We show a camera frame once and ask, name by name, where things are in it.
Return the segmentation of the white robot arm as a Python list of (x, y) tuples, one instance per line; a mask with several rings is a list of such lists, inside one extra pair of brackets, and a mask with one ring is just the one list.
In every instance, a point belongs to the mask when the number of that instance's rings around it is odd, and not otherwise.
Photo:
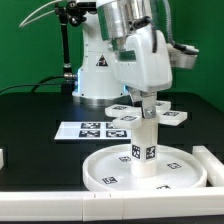
[(172, 72), (164, 35), (157, 30), (151, 0), (79, 0), (93, 4), (83, 24), (84, 56), (76, 99), (110, 105), (130, 96), (150, 119), (156, 93), (168, 89)]

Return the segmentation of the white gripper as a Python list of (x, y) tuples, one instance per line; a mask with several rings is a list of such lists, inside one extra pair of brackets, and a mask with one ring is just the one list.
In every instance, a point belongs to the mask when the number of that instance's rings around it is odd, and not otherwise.
[(152, 49), (152, 29), (148, 25), (138, 29), (135, 34), (126, 39), (125, 53), (134, 53), (134, 61), (121, 61), (118, 52), (111, 54), (116, 79), (123, 85), (132, 87), (129, 90), (132, 105), (142, 106), (145, 119), (156, 116), (157, 94), (149, 93), (142, 97), (140, 91), (157, 92), (170, 88), (172, 84), (169, 54), (161, 31), (157, 31), (157, 51), (153, 53)]

